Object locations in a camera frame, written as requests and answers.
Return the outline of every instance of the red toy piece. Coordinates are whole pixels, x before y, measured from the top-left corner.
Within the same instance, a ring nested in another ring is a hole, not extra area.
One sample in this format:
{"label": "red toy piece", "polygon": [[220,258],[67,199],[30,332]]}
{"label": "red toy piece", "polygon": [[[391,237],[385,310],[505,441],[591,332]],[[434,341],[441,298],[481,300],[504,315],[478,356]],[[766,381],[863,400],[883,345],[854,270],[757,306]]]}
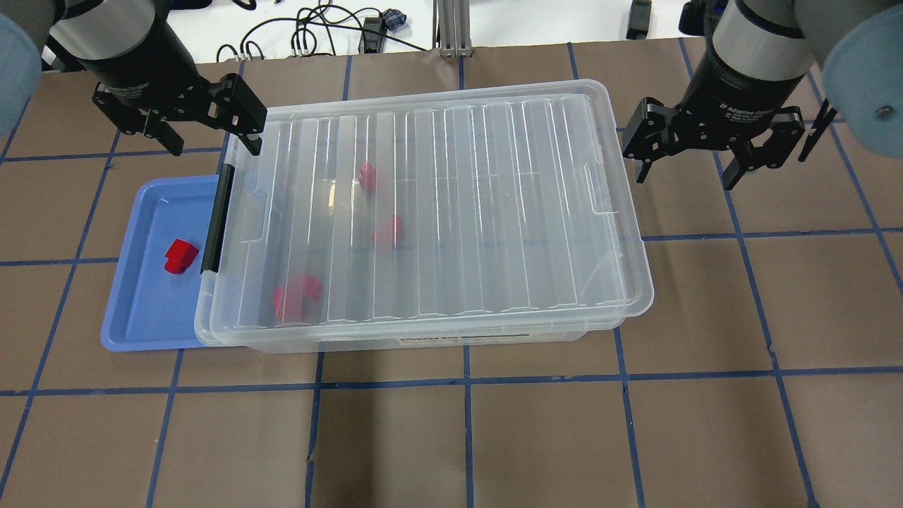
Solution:
{"label": "red toy piece", "polygon": [[301,291],[311,300],[319,302],[320,297],[323,296],[323,283],[317,280],[316,277],[305,275]]}
{"label": "red toy piece", "polygon": [[304,319],[305,297],[320,301],[323,283],[316,277],[304,275],[288,281],[286,287],[277,287],[273,292],[273,309],[276,319],[282,323],[300,323]]}
{"label": "red toy piece", "polygon": [[365,193],[373,194],[377,191],[377,169],[371,163],[360,165],[360,173],[358,173],[358,182],[360,188]]}
{"label": "red toy piece", "polygon": [[198,256],[198,248],[185,240],[176,239],[166,251],[166,264],[163,268],[174,274],[180,274],[194,262]]}
{"label": "red toy piece", "polygon": [[[398,244],[398,237],[401,236],[401,218],[397,215],[392,216],[392,247]],[[377,242],[377,234],[374,231],[373,234],[370,235],[370,240],[374,243]]]}

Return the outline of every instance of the clear plastic lid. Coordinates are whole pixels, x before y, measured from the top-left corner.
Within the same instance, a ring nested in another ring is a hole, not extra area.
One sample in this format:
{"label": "clear plastic lid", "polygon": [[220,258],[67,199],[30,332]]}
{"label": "clear plastic lid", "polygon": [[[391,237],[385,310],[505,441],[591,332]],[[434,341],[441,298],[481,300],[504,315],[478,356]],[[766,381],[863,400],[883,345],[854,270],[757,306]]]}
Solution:
{"label": "clear plastic lid", "polygon": [[229,144],[205,343],[587,331],[652,303],[596,81],[271,108],[263,136]]}

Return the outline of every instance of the black cable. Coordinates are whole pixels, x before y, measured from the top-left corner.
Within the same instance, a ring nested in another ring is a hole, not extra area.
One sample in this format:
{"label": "black cable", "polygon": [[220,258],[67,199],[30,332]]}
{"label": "black cable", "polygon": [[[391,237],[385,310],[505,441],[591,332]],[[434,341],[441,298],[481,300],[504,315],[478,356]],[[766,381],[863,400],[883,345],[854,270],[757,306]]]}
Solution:
{"label": "black cable", "polygon": [[238,59],[238,51],[235,49],[235,46],[233,46],[232,44],[223,44],[223,45],[219,46],[219,49],[217,50],[217,63],[219,63],[219,54],[222,53],[222,51],[225,50],[226,48],[229,48],[230,50],[232,50],[232,52],[235,54],[236,60]]}
{"label": "black cable", "polygon": [[[313,35],[313,32],[311,30],[307,29],[307,22],[309,22],[315,15],[317,15],[318,17],[320,17],[320,19],[323,20],[323,22],[327,23],[329,20],[327,20],[326,17],[323,15],[323,12],[325,9],[328,9],[330,7],[332,7],[331,4],[319,4],[316,7],[314,7],[313,9],[311,9],[310,7],[302,7],[301,9],[298,10],[298,14],[295,15],[295,18],[297,19],[297,21],[295,22],[295,31],[294,31],[293,37],[296,41],[296,44],[297,44],[299,50],[301,49],[302,44],[303,44],[304,51],[307,52],[307,34],[310,33],[311,35]],[[301,13],[304,11],[309,11],[310,14],[306,18],[302,19]],[[302,26],[305,29],[304,37],[303,37],[303,39],[299,39],[298,33]],[[332,54],[334,55],[334,54],[336,54],[336,44],[332,40],[332,32],[330,31],[329,27],[326,27],[326,36],[329,37],[329,39],[330,39],[330,48],[332,48]],[[316,46],[314,46],[313,50],[311,50],[309,52],[316,52],[316,51],[317,51]]]}
{"label": "black cable", "polygon": [[[307,28],[306,26],[302,26],[302,27],[299,28],[298,30],[295,30],[295,31],[294,31],[294,34],[292,34],[292,49],[293,49],[293,50],[297,50],[297,51],[300,52],[300,53],[302,54],[302,56],[303,56],[303,52],[302,52],[302,50],[301,50],[301,44],[299,43],[297,46],[295,46],[295,43],[294,43],[295,40],[297,39],[298,32],[304,32],[304,35],[305,35],[305,36],[306,36],[308,33],[311,35],[311,37],[313,38],[313,49],[310,50],[310,53],[316,52],[316,51],[317,51],[317,46],[319,45],[319,44],[317,43],[317,35],[316,35],[314,32],[311,32],[311,29],[310,29],[310,28]],[[307,45],[306,45],[306,44],[304,45],[304,50],[307,51]]]}
{"label": "black cable", "polygon": [[[309,23],[310,23],[310,24],[315,24],[315,25],[318,25],[318,26],[326,26],[325,24],[322,24],[322,23],[315,23],[315,22],[313,22],[313,21],[311,21],[311,22],[309,22]],[[343,29],[343,30],[358,30],[358,31],[361,31],[361,32],[373,33],[374,35],[378,35],[379,37],[382,37],[383,39],[388,39],[389,41],[395,41],[395,42],[398,42],[398,43],[403,44],[403,45],[405,45],[405,46],[407,46],[407,47],[409,47],[409,48],[414,48],[414,49],[419,50],[419,51],[422,51],[422,52],[427,51],[425,48],[421,48],[420,46],[418,46],[418,45],[416,45],[416,44],[411,44],[411,43],[408,42],[408,41],[402,41],[401,39],[398,39],[397,37],[393,37],[393,36],[391,36],[391,35],[386,35],[385,33],[380,33],[380,32],[377,32],[376,30],[370,30],[370,29],[368,29],[368,28],[358,28],[357,26],[345,26],[345,25],[343,25],[343,24],[334,24],[334,25],[332,25],[332,28],[341,28],[341,29]]]}
{"label": "black cable", "polygon": [[[268,20],[266,20],[266,21],[262,21],[262,22],[256,24],[256,25],[255,25],[253,28],[251,28],[250,30],[248,30],[247,33],[245,33],[245,36],[241,38],[241,44],[240,44],[239,46],[244,46],[244,45],[245,45],[245,41],[247,40],[248,37],[251,36],[251,33],[252,33],[253,31],[257,30],[257,29],[260,28],[261,26],[264,26],[264,25],[270,24],[270,23],[274,23],[274,22],[277,22],[277,21],[297,21],[297,19],[296,19],[296,18],[272,18],[272,19],[268,19]],[[317,22],[314,22],[314,21],[310,21],[310,22],[308,22],[308,24],[313,24],[313,25],[316,25],[316,26],[326,26],[326,24],[317,23]],[[341,28],[342,30],[357,30],[357,31],[360,31],[360,32],[373,33],[374,35],[378,35],[379,37],[382,37],[382,38],[384,38],[384,39],[388,39],[389,41],[395,41],[395,42],[398,42],[398,43],[403,44],[403,45],[405,45],[405,46],[407,46],[407,47],[409,47],[409,48],[414,48],[415,50],[419,50],[419,51],[422,51],[422,52],[427,51],[425,48],[421,48],[420,46],[418,46],[418,45],[416,45],[416,44],[411,44],[411,43],[408,42],[408,41],[402,41],[401,39],[398,39],[398,38],[393,37],[393,36],[391,36],[391,35],[386,35],[385,33],[379,33],[379,32],[377,32],[376,30],[370,30],[370,29],[368,29],[368,28],[358,28],[357,26],[345,26],[345,25],[342,25],[342,24],[331,24],[330,27],[332,27],[332,28]]]}
{"label": "black cable", "polygon": [[247,4],[245,4],[244,2],[241,2],[240,0],[232,0],[232,3],[235,5],[238,5],[242,9],[245,9],[246,11],[253,11],[253,10],[257,9],[257,0],[247,0]]}
{"label": "black cable", "polygon": [[[338,20],[338,21],[332,21],[332,20],[330,20],[330,19],[328,19],[328,18],[326,17],[326,12],[327,12],[329,9],[331,9],[331,8],[332,8],[332,9],[339,9],[340,11],[344,12],[344,13],[347,14],[347,15],[346,15],[344,18],[342,18],[342,19],[340,19],[340,20]],[[311,14],[308,15],[306,18],[301,19],[301,14],[302,14],[302,12],[305,11],[305,10],[306,10],[306,11],[310,11]],[[298,26],[300,26],[301,24],[305,24],[305,25],[306,25],[308,22],[310,22],[310,20],[312,20],[312,19],[314,19],[314,18],[317,18],[317,17],[319,17],[325,24],[328,24],[328,25],[324,25],[324,26],[326,26],[326,34],[327,34],[327,35],[329,36],[329,38],[330,38],[330,47],[332,48],[332,54],[335,55],[335,54],[336,54],[336,47],[335,47],[335,43],[334,43],[333,40],[332,40],[332,33],[330,32],[330,27],[331,27],[331,26],[338,25],[338,24],[345,23],[345,22],[348,21],[349,19],[354,19],[355,23],[358,24],[359,30],[364,30],[364,24],[363,24],[363,23],[360,21],[360,19],[358,18],[358,14],[363,13],[363,12],[366,12],[366,11],[375,11],[375,12],[377,13],[377,15],[382,15],[382,11],[380,11],[379,9],[377,9],[377,8],[375,8],[375,7],[363,7],[363,8],[358,9],[357,11],[355,11],[355,12],[352,13],[349,9],[346,9],[345,7],[342,7],[341,5],[334,5],[334,4],[332,3],[332,0],[329,0],[329,1],[328,1],[327,3],[325,3],[325,4],[324,4],[322,1],[320,1],[320,2],[317,4],[317,6],[314,7],[313,9],[308,8],[308,7],[304,7],[304,8],[302,8],[302,9],[299,9],[299,10],[298,10],[298,14],[297,14],[295,17],[298,18],[298,23],[297,23]],[[293,37],[296,38],[296,43],[297,43],[298,46],[300,46],[300,45],[302,44],[302,42],[297,40],[297,34],[298,34],[298,32],[295,32],[295,34],[294,34]],[[307,49],[306,41],[304,41],[304,49],[305,49],[305,50]]]}
{"label": "black cable", "polygon": [[266,60],[264,57],[264,50],[261,50],[260,44],[254,41],[245,42],[245,53],[247,53],[248,58],[251,56],[251,44],[254,44],[257,47],[257,52],[260,53],[260,60]]}

